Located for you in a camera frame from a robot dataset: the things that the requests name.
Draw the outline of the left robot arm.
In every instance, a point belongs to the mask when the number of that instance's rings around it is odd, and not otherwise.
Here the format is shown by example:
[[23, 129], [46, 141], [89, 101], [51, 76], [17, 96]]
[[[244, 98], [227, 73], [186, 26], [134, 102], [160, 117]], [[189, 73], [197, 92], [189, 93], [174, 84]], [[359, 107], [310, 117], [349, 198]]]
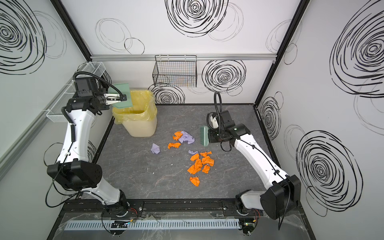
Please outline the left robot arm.
[[103, 177], [100, 165], [88, 157], [92, 122], [101, 111], [127, 96], [101, 77], [84, 71], [73, 75], [76, 92], [61, 108], [68, 122], [63, 148], [56, 162], [47, 166], [53, 183], [64, 189], [82, 192], [99, 200], [111, 214], [124, 217], [130, 210], [123, 191], [113, 187]]

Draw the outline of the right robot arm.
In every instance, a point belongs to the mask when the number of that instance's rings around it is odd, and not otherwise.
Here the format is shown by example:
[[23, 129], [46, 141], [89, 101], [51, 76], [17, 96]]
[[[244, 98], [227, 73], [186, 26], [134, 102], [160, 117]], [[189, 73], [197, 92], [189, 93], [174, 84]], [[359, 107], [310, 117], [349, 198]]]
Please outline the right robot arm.
[[265, 191], [247, 190], [237, 195], [237, 208], [241, 215], [247, 210], [261, 210], [282, 226], [287, 213], [299, 206], [301, 181], [288, 175], [259, 146], [244, 124], [235, 124], [230, 113], [223, 110], [222, 97], [214, 92], [215, 111], [206, 117], [201, 127], [201, 144], [229, 143], [230, 149], [238, 150], [259, 175]]

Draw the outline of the green hand brush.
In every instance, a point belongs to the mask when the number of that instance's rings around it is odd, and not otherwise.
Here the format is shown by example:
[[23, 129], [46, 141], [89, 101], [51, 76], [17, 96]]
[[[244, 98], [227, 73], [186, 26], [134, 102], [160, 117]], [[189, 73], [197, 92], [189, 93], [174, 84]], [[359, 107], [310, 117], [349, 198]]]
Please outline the green hand brush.
[[200, 144], [207, 147], [209, 143], [209, 128], [207, 126], [200, 126]]

